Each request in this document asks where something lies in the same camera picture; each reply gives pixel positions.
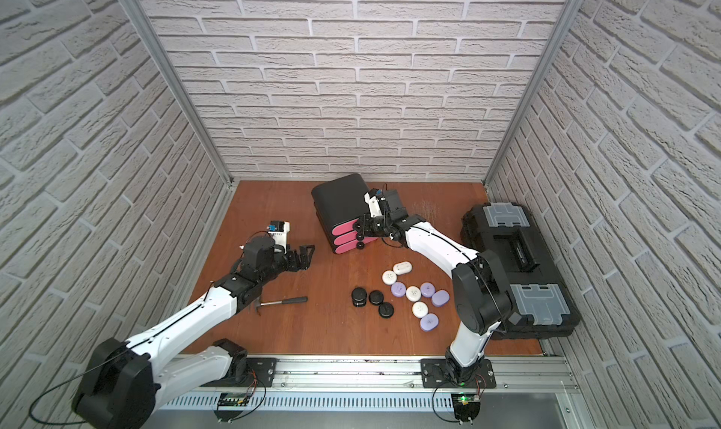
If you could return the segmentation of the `black drawer cabinet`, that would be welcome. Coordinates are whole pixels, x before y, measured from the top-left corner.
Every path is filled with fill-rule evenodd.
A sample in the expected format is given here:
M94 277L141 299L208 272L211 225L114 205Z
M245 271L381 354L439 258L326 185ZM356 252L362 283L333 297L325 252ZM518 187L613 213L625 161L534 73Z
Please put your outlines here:
M359 219L368 207L364 195L369 188L358 173L350 174L333 181L315 186L311 192L315 210L326 238L334 249L332 228L338 224Z

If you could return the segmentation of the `black earphone case square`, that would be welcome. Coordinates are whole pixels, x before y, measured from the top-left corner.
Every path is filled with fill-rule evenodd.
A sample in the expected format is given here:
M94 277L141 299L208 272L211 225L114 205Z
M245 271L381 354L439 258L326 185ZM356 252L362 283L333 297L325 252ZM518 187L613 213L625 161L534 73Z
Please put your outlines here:
M351 299L355 307L364 307L367 303L368 293L364 288L354 288L351 292Z

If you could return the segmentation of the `black earphone case round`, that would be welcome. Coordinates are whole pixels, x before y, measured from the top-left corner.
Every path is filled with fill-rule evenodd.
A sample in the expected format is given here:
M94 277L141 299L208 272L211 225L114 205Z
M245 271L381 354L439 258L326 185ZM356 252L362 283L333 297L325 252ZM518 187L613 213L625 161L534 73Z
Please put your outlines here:
M379 306L384 303L385 298L381 291L373 290L368 295L368 301L375 306Z

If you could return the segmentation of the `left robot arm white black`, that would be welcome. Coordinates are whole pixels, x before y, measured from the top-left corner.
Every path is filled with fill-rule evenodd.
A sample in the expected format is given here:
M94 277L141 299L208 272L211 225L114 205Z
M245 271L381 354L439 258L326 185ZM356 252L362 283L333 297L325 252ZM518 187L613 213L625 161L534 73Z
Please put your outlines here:
M309 269L314 252L312 245L283 247L272 235L250 239L230 273L186 308L125 341L109 338L99 344L72 411L95 428L140 428L159 408L207 383L230 378L256 389L260 379L246 349L228 339L191 357L176 356L257 301L279 275Z

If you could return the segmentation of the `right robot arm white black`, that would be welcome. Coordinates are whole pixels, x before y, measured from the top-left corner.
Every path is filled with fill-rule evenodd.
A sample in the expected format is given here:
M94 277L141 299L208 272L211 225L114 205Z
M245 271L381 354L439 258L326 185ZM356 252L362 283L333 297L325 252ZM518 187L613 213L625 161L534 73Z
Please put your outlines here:
M516 309L499 256L478 252L437 231L424 218L405 211L362 215L353 227L362 235L389 238L431 260L452 280L460 325L447 348L443 376L454 385L472 380L493 333Z

